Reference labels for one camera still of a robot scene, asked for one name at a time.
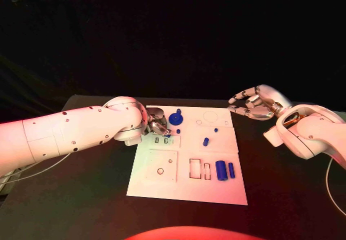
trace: white cable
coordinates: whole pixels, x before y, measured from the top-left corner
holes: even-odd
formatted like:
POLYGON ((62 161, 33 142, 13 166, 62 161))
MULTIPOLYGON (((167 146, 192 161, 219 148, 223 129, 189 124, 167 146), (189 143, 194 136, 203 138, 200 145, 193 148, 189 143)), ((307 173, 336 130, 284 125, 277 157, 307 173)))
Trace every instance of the white cable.
POLYGON ((334 204, 334 206, 337 207, 339 211, 342 212, 342 214, 346 216, 346 213, 344 211, 340 209, 340 207, 337 206, 336 204, 336 201, 331 197, 331 194, 330 194, 330 186, 329 186, 329 174, 330 174, 330 165, 331 165, 331 162, 333 162, 333 158, 330 159, 330 162, 329 162, 329 165, 327 165, 327 169, 326 169, 326 190, 327 190, 327 194, 329 194, 329 197, 331 199, 331 202, 334 204))
POLYGON ((32 168, 36 164, 39 164, 39 162, 33 163, 33 164, 29 165, 24 169, 21 169, 20 171, 14 172, 13 174, 8 174, 8 175, 1 176, 1 177, 0 177, 0 180, 4 179, 4 178, 7 178, 7 177, 11 177, 11 176, 20 174, 24 170, 27 170, 29 168, 32 168))
POLYGON ((27 178, 36 176, 37 174, 42 174, 46 170, 49 170, 53 166, 56 166, 56 165, 66 159, 66 157, 68 157, 69 155, 70 155, 70 153, 69 153, 52 166, 49 166, 49 167, 47 167, 46 169, 43 169, 42 171, 36 172, 33 175, 26 176, 26 177, 21 177, 21 178, 19 178, 17 180, 7 181, 7 182, 4 182, 4 183, 0 183, 0 185, 4 185, 4 184, 8 184, 8 183, 13 183, 13 182, 17 182, 17 181, 20 181, 20 180, 23 180, 23 179, 27 179, 27 178))

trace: blue object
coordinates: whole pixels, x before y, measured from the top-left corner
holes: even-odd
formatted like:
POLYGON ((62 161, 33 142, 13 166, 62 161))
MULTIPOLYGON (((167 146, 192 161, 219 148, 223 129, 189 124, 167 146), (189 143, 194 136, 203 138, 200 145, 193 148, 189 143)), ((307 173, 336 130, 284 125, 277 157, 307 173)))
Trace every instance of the blue object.
POLYGON ((207 143, 209 143, 209 138, 206 137, 206 138, 203 139, 203 146, 205 146, 205 147, 207 146, 207 143))
POLYGON ((232 179, 235 179, 236 178, 235 169, 233 169, 233 164, 231 162, 228 163, 228 168, 229 168, 229 176, 232 179))
POLYGON ((226 170, 225 161, 222 161, 222 160, 216 161, 215 166, 216 166, 218 180, 219 181, 226 181, 229 178, 228 178, 228 170, 226 170))
POLYGON ((183 116, 181 116, 181 110, 180 110, 180 109, 176 110, 176 113, 171 113, 171 114, 170 114, 167 120, 169 120, 169 123, 170 123, 171 125, 174 125, 174 126, 177 126, 179 124, 181 124, 181 122, 183 122, 183 116))

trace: table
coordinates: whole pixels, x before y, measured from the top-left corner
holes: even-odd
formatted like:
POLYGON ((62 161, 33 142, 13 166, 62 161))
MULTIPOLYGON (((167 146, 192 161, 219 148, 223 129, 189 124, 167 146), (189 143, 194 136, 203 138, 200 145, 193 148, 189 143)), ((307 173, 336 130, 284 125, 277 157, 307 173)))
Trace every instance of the table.
MULTIPOLYGON (((73 95, 63 110, 101 106, 111 97, 73 95)), ((137 98, 144 105, 225 108, 226 100, 137 98)), ((326 190, 329 156, 300 159, 262 133, 275 120, 232 114, 248 206, 127 196, 137 146, 111 140, 70 154, 16 183, 0 208, 0 238, 124 239, 171 226, 212 227, 265 239, 344 239, 346 217, 326 190)), ((27 176, 60 157, 26 171, 27 176)), ((346 209, 346 171, 333 163, 329 186, 346 209)))

